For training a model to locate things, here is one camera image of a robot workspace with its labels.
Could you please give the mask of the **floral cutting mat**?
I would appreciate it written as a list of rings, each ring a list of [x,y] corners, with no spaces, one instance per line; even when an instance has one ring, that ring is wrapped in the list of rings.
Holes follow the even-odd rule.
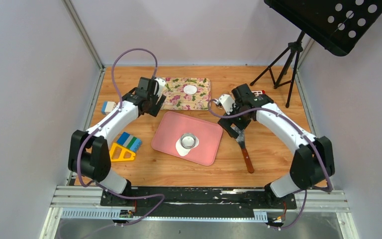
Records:
[[[163,110],[173,111],[206,111],[207,104],[211,99],[211,81],[208,78],[164,78],[166,85],[163,95],[166,99]],[[184,86],[194,85],[198,88],[194,95],[184,93]]]

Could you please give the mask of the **pink plastic tray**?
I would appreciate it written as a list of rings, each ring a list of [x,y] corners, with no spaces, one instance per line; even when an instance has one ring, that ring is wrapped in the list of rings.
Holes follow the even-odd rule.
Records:
[[[156,130],[151,146],[156,151],[210,166],[216,158],[222,132],[223,129],[217,124],[180,113],[167,112]],[[181,157],[175,149],[175,144],[186,133],[197,137],[199,145],[188,155]]]

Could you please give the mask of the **white dough ball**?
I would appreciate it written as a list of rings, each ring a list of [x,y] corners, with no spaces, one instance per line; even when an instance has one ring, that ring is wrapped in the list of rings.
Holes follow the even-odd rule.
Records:
[[[189,152],[199,145],[199,139],[192,135],[181,136],[176,144],[175,149],[179,156],[183,157],[189,154]]]

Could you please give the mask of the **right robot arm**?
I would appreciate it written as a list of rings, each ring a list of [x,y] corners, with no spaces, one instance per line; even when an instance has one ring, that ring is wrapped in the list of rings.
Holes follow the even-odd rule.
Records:
[[[325,192],[332,191],[331,176],[335,173],[332,142],[326,136],[315,136],[304,130],[266,94],[253,93],[248,84],[243,84],[210,100],[225,113],[218,124],[237,139],[249,123],[256,121],[267,127],[293,153],[289,173],[266,185],[264,201],[267,206],[276,208],[283,203],[284,197],[316,188],[326,181]]]

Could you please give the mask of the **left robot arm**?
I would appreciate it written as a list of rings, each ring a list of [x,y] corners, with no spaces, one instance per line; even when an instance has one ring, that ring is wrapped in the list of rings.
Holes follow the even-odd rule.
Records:
[[[113,192],[113,199],[121,206],[132,201],[132,192],[127,189],[129,181],[111,168],[109,147],[141,115],[157,116],[166,98],[162,94],[165,85],[162,78],[140,78],[138,86],[122,96],[122,101],[104,119],[71,136],[68,169]]]

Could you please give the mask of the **flat white dough wrapper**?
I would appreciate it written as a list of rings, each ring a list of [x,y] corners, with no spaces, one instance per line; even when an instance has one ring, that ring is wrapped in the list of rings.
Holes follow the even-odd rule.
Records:
[[[187,95],[194,95],[195,93],[197,93],[198,88],[194,85],[186,85],[184,86],[183,90],[184,93]]]

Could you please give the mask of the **red grid box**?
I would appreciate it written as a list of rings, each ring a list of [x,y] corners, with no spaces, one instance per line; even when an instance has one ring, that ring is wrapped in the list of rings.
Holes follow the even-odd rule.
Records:
[[[252,93],[255,97],[258,97],[258,96],[265,94],[265,91],[264,90],[257,90],[257,91],[252,91]]]

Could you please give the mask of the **small blue white card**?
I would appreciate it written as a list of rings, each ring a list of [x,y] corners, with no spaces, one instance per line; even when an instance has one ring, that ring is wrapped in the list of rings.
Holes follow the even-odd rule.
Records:
[[[113,101],[104,101],[101,107],[101,113],[107,115],[111,113],[117,106],[116,102]]]

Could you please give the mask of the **blue green toy brick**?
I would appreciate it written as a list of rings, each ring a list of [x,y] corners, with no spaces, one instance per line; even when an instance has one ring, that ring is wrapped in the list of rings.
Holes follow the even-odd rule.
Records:
[[[123,132],[121,136],[116,140],[116,143],[126,149],[137,152],[142,145],[142,140],[127,132]]]

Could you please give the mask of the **yellow triangular toy block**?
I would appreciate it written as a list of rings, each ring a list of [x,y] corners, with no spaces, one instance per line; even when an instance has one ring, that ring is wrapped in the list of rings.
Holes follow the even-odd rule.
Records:
[[[109,156],[111,162],[134,161],[136,153],[114,142],[109,150]]]

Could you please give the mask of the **black music stand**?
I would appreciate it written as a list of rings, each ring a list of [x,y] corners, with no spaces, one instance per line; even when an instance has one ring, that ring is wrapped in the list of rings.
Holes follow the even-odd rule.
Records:
[[[348,55],[356,43],[382,14],[382,0],[266,0],[267,6],[300,29],[296,41],[287,48],[256,78],[253,86],[286,53],[289,54],[278,78],[271,77],[273,88],[289,84],[293,88],[296,69],[291,80],[282,82],[291,64],[298,66],[305,35],[322,45],[335,56]]]

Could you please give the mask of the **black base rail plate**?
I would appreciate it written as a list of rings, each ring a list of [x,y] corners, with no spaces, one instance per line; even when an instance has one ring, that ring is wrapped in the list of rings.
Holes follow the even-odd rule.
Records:
[[[160,194],[165,196],[161,205]],[[100,205],[107,207],[131,207],[135,215],[142,216],[154,206],[153,217],[190,218],[250,218],[255,209],[296,209],[295,197],[286,196],[274,200],[263,188],[231,187],[132,187],[128,199],[103,192]]]

